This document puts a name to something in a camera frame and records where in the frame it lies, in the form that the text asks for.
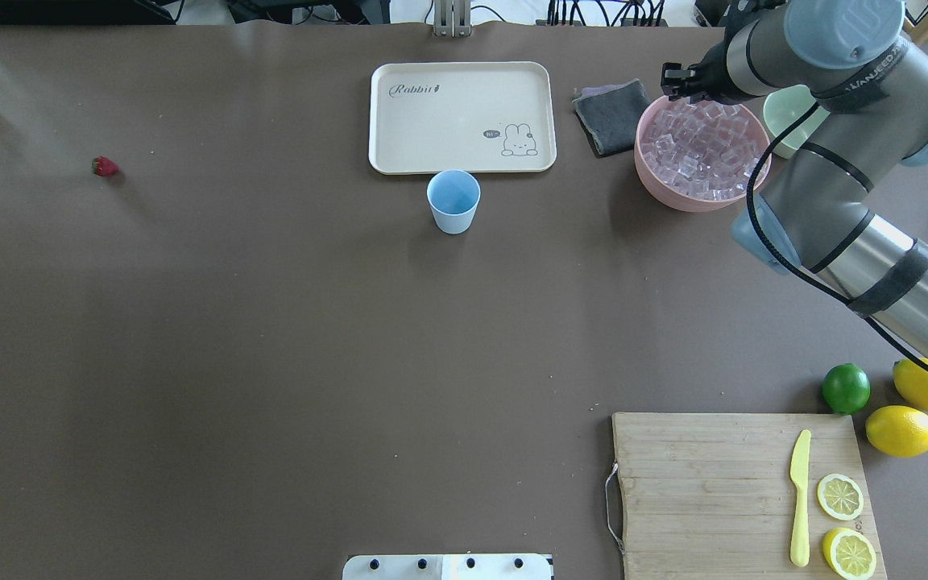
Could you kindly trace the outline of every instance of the gray cloth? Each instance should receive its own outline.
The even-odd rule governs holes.
[[[614,155],[633,148],[636,124],[651,100],[644,84],[635,78],[625,85],[586,87],[572,104],[593,139],[597,155]]]

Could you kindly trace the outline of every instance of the metal bracket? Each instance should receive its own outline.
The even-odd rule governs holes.
[[[435,0],[435,36],[471,36],[471,3],[468,0]]]

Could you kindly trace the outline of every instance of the yellow lemon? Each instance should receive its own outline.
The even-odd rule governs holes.
[[[833,528],[822,538],[829,568],[847,580],[866,580],[876,572],[876,550],[868,537],[850,528]]]
[[[861,515],[865,494],[853,478],[845,474],[828,474],[818,482],[818,504],[830,516],[849,521]]]
[[[928,358],[922,359],[928,364]],[[908,359],[894,364],[894,387],[914,407],[928,411],[928,371]]]
[[[888,404],[865,420],[865,437],[887,455],[913,458],[928,451],[928,415],[903,404]]]

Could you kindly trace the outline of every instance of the red strawberry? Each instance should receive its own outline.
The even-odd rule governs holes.
[[[112,176],[119,170],[121,168],[118,167],[117,163],[110,161],[110,158],[96,157],[92,160],[92,172],[96,176]]]

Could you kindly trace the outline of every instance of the cutting board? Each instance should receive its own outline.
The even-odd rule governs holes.
[[[868,537],[879,557],[873,579],[886,580],[850,417],[617,412],[614,426],[628,580],[833,580],[822,536],[840,526]],[[789,458],[802,429],[811,431],[811,552],[809,565],[797,568],[789,561],[796,498]],[[822,511],[815,486],[831,473],[861,486],[861,517],[840,521]]]

